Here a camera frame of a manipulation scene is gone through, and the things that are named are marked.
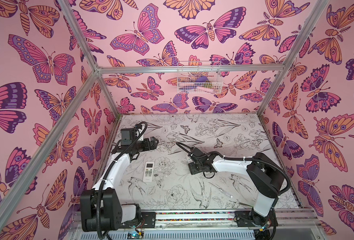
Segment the clear handle screwdriver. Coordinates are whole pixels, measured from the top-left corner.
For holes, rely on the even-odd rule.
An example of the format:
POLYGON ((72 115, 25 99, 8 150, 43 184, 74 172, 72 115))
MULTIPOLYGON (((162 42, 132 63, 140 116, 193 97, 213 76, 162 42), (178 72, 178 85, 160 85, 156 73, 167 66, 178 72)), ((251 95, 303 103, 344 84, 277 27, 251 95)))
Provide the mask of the clear handle screwdriver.
POLYGON ((217 190, 219 190, 223 195, 225 195, 227 198, 230 198, 232 199, 233 198, 233 195, 230 194, 229 192, 225 191, 223 188, 220 188, 219 186, 213 184, 213 183, 210 183, 210 185, 212 185, 213 187, 215 187, 217 190))

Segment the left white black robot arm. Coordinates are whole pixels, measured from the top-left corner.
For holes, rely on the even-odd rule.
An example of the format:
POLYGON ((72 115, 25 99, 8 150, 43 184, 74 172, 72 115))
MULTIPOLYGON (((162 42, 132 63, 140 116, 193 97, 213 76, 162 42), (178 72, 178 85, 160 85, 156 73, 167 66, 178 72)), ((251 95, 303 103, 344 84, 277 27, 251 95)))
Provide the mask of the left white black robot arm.
POLYGON ((126 168, 141 152, 155 150, 159 140, 154 137, 137 141, 133 146, 120 143, 112 150, 109 165, 102 177, 80 197, 82 230, 85 232, 116 231, 120 227, 141 225, 141 208, 138 204, 121 204, 116 188, 119 186, 126 168))

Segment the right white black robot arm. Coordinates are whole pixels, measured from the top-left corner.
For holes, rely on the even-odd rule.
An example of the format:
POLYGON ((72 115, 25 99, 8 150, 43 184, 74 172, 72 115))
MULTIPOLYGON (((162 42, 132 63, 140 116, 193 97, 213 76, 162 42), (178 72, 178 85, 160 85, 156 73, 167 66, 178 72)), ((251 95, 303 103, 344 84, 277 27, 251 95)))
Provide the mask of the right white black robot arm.
POLYGON ((187 153, 192 160, 189 163, 192 175, 229 172, 249 176, 258 195, 244 221, 249 221, 256 227, 273 223, 269 214, 273 213, 279 196, 291 188, 291 180, 270 158, 261 152, 252 157, 241 158, 227 157, 216 151, 205 154, 196 147, 190 148, 187 153))

